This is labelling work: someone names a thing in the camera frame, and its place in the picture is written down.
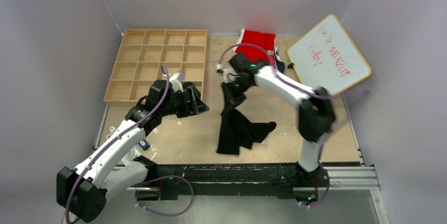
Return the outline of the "plain black underwear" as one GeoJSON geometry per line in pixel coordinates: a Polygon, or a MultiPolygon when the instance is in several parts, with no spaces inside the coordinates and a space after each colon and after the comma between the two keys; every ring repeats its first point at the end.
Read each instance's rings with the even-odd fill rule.
{"type": "Polygon", "coordinates": [[[240,155],[240,148],[251,149],[254,143],[262,143],[274,131],[277,123],[251,122],[236,108],[223,109],[216,152],[240,155]]]}

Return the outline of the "black striped underwear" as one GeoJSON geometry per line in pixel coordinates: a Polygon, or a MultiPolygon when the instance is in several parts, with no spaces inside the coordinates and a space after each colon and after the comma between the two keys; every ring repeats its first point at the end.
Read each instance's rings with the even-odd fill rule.
{"type": "Polygon", "coordinates": [[[200,93],[202,92],[202,82],[201,81],[191,81],[191,83],[200,93]]]}

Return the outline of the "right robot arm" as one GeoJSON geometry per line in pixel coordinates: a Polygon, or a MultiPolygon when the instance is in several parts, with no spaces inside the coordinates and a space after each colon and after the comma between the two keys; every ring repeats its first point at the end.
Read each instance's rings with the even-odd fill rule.
{"type": "Polygon", "coordinates": [[[327,90],[300,84],[266,61],[251,62],[242,53],[234,55],[229,63],[229,69],[221,63],[217,65],[217,73],[223,77],[223,112],[241,105],[246,99],[245,92],[253,86],[269,90],[286,101],[297,112],[297,130],[304,140],[296,179],[304,186],[311,184],[316,180],[322,148],[336,120],[327,90]]]}

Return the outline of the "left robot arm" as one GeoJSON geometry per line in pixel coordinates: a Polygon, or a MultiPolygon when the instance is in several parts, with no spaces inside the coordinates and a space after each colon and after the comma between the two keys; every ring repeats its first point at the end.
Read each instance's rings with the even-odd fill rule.
{"type": "Polygon", "coordinates": [[[106,203],[128,187],[152,186],[177,180],[172,173],[160,176],[158,165],[148,158],[132,157],[125,168],[116,164],[158,127],[163,117],[185,118],[209,110],[191,82],[157,80],[132,107],[110,137],[75,168],[63,167],[56,176],[56,202],[65,208],[65,223],[85,223],[99,216],[106,203]]]}

